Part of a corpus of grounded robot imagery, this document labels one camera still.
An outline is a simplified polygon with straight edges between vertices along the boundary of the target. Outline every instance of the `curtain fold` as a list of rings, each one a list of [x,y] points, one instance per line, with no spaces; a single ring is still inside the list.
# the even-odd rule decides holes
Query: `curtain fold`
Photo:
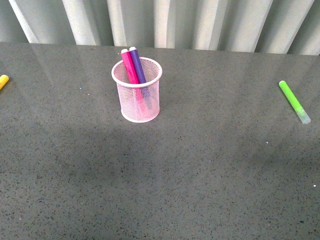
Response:
[[[2,0],[0,42],[320,54],[320,0]]]

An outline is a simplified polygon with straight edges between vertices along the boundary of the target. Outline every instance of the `purple marker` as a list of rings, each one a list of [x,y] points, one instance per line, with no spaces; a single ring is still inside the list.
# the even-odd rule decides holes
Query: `purple marker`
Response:
[[[146,83],[146,78],[145,78],[144,70],[142,69],[142,66],[141,66],[138,50],[134,46],[132,46],[132,47],[129,48],[129,53],[131,55],[132,62],[133,62],[133,65],[134,65],[135,72],[136,72],[136,75],[138,77],[139,83],[140,84],[145,84]]]

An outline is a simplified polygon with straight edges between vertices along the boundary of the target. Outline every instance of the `clear marker cap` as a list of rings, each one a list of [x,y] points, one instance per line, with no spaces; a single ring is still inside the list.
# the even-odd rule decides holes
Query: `clear marker cap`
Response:
[[[300,108],[298,111],[296,111],[296,114],[299,116],[303,124],[311,123],[310,117],[303,108]]]

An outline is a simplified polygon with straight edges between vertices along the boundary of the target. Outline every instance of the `pink marker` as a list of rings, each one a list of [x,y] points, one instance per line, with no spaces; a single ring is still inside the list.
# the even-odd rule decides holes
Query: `pink marker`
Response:
[[[121,57],[123,60],[123,64],[126,69],[126,73],[128,75],[129,81],[131,84],[139,84],[138,76],[136,73],[135,65],[130,56],[130,52],[127,49],[121,50]]]

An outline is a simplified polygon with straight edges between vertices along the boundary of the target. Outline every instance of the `mesh cup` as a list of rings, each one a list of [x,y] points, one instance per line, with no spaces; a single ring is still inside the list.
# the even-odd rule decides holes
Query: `mesh cup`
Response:
[[[146,83],[131,84],[123,61],[112,68],[111,75],[116,82],[121,113],[134,123],[145,123],[154,119],[160,111],[159,79],[162,68],[156,61],[140,57]]]

